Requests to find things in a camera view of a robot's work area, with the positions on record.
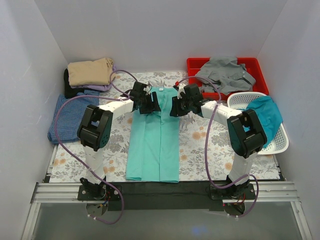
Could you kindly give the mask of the mint green t shirt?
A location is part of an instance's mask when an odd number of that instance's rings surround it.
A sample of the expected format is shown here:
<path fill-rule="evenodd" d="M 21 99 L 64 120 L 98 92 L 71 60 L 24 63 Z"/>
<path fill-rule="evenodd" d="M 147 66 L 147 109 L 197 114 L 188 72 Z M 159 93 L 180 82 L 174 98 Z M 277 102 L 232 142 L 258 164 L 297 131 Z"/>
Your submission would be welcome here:
<path fill-rule="evenodd" d="M 133 112 L 125 179 L 178 183 L 180 172 L 180 119 L 171 117 L 174 88 L 152 89 L 160 111 L 150 114 Z"/>

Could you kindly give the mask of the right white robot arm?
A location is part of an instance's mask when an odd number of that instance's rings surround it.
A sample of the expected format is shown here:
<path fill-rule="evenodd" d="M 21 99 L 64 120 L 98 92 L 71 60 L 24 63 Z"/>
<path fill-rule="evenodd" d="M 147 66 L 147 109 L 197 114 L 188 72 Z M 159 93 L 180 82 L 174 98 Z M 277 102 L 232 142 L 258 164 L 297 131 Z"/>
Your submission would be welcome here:
<path fill-rule="evenodd" d="M 262 124 L 252 109 L 236 110 L 226 107 L 217 100 L 205 99 L 196 84 L 176 83 L 177 95 L 172 98 L 170 116 L 182 117 L 193 113 L 210 122 L 227 127 L 230 145 L 234 151 L 232 168 L 225 185 L 211 185 L 222 195 L 237 199 L 249 186 L 253 161 L 267 142 Z"/>

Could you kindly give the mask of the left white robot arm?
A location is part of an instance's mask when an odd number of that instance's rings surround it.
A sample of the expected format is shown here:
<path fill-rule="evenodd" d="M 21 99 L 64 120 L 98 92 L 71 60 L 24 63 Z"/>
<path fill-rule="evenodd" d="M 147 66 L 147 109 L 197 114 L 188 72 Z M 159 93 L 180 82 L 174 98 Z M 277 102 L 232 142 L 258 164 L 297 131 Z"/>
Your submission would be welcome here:
<path fill-rule="evenodd" d="M 141 115 L 160 112 L 158 96 L 149 84 L 136 81 L 133 88 L 119 98 L 103 105 L 88 105 L 80 122 L 77 136 L 85 153 L 86 177 L 80 179 L 87 194 L 95 200 L 107 195 L 103 181 L 106 179 L 103 164 L 113 120 L 134 111 Z"/>

